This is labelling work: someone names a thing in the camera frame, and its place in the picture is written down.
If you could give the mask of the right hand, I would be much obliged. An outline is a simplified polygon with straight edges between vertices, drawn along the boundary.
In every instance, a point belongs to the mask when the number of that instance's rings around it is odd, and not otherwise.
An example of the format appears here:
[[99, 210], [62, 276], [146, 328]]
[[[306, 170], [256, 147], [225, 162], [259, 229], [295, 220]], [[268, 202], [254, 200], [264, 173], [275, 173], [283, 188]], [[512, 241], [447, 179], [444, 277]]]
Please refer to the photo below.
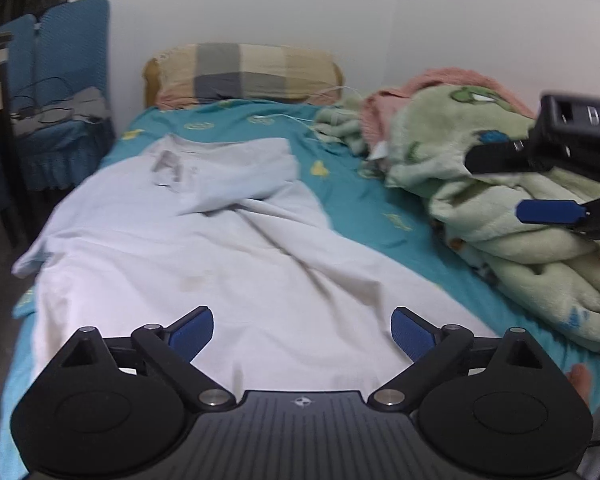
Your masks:
[[577, 285], [574, 340], [600, 356], [600, 252], [575, 258], [569, 266]]

